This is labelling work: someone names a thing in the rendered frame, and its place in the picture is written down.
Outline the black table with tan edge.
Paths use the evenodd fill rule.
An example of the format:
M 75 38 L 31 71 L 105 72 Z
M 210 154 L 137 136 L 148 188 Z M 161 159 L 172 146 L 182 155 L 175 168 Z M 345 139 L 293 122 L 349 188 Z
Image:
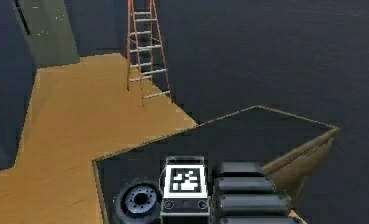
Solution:
M 209 168 L 222 161 L 257 162 L 279 193 L 297 199 L 338 132 L 257 105 L 103 156 L 93 161 L 103 223 L 120 224 L 113 219 L 114 198 L 135 179 L 157 181 L 169 156 L 202 156 Z

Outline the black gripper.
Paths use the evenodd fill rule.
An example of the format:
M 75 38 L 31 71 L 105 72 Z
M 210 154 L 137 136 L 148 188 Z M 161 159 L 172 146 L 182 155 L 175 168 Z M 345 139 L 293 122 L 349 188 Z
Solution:
M 114 197 L 112 224 L 160 224 L 162 194 L 157 184 L 136 179 Z

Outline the red stepladder with pale rungs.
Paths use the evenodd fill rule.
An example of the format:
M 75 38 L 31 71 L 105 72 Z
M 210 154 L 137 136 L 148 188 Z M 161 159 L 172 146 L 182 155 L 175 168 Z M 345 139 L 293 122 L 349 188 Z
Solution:
M 137 83 L 142 105 L 148 99 L 172 99 L 156 0 L 127 0 L 126 90 Z

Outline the dark grey-green door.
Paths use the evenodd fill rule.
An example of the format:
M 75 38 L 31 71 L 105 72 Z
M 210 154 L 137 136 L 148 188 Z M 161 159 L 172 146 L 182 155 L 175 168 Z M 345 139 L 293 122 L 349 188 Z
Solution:
M 64 0 L 12 0 L 38 68 L 80 62 Z

